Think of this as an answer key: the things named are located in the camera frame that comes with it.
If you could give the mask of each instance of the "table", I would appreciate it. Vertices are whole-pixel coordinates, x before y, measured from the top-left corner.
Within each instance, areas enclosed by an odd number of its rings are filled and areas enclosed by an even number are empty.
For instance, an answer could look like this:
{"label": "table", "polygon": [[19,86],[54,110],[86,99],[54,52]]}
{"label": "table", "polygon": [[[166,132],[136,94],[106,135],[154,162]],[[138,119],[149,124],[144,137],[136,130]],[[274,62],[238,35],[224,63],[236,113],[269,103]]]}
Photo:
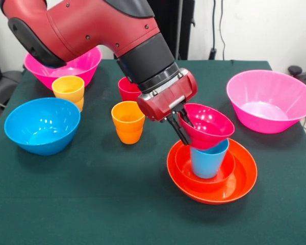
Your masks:
{"label": "table", "polygon": [[122,72],[103,60],[86,88],[79,130],[67,149],[41,157],[4,133],[20,104],[53,96],[26,72],[0,119],[0,244],[306,244],[306,135],[300,124],[263,135],[237,120],[226,96],[229,78],[267,62],[183,61],[195,75],[192,100],[235,124],[233,139],[254,156],[259,176],[244,198],[209,206],[186,197],[166,169],[178,140],[169,124],[146,121],[140,142],[123,145],[111,108]]}

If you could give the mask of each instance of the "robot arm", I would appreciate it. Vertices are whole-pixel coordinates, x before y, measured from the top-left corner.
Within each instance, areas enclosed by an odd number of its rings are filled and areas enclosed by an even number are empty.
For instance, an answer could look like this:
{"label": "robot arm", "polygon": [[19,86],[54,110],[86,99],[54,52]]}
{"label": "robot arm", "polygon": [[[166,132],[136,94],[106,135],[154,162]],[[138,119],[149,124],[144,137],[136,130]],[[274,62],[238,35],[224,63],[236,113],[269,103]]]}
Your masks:
{"label": "robot arm", "polygon": [[197,93],[193,75],[179,69],[146,0],[0,0],[8,25],[43,65],[61,67],[95,46],[110,48],[142,91],[137,102],[150,120],[168,120],[185,144],[189,136],[174,118],[190,122],[184,103]]}

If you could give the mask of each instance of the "white wall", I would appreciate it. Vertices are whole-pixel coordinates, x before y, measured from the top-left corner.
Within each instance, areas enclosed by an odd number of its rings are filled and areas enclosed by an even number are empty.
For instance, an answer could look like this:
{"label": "white wall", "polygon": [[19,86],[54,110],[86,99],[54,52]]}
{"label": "white wall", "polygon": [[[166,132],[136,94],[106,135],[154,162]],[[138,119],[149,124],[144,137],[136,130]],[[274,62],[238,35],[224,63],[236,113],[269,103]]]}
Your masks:
{"label": "white wall", "polygon": [[[60,0],[47,0],[53,6]],[[222,43],[218,33],[220,0],[216,9],[217,59]],[[212,47],[213,0],[196,0],[196,28],[192,29],[190,59],[207,59]],[[306,0],[224,0],[222,32],[226,59],[268,60],[273,69],[286,72],[297,64],[306,70]],[[0,66],[21,69],[26,51],[7,26],[0,11]],[[104,58],[112,58],[104,49]]]}

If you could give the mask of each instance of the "orange cup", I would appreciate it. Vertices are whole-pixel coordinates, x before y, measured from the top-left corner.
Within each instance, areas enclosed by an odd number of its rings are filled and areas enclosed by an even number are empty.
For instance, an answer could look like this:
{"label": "orange cup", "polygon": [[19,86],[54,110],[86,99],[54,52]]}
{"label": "orange cup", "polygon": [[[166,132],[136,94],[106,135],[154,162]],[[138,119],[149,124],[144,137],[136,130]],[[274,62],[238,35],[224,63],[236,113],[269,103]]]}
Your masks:
{"label": "orange cup", "polygon": [[145,121],[145,115],[139,109],[137,102],[121,102],[112,108],[111,115],[121,142],[137,143],[142,135]]}
{"label": "orange cup", "polygon": [[76,76],[64,76],[52,83],[52,90],[57,98],[73,102],[80,111],[84,105],[84,80]]}

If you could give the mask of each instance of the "pink bowl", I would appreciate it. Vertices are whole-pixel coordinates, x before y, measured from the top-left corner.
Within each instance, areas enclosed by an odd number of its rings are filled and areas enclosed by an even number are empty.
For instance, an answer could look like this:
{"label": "pink bowl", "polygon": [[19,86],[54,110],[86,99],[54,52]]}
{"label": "pink bowl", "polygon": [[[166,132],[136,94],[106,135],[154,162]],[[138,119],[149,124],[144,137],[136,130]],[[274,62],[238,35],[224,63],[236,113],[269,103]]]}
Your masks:
{"label": "pink bowl", "polygon": [[92,80],[101,59],[101,50],[95,47],[78,58],[69,61],[66,66],[61,68],[48,68],[30,54],[26,55],[24,65],[48,89],[52,90],[52,83],[55,79],[63,76],[78,76],[84,80],[85,86],[87,86]]}
{"label": "pink bowl", "polygon": [[189,134],[191,146],[207,150],[229,138],[235,132],[234,124],[221,112],[200,104],[185,104],[188,116],[194,127],[178,116],[180,125]]}
{"label": "pink bowl", "polygon": [[226,90],[238,119],[254,131],[279,133],[306,117],[306,85],[289,75],[245,71],[232,77]]}

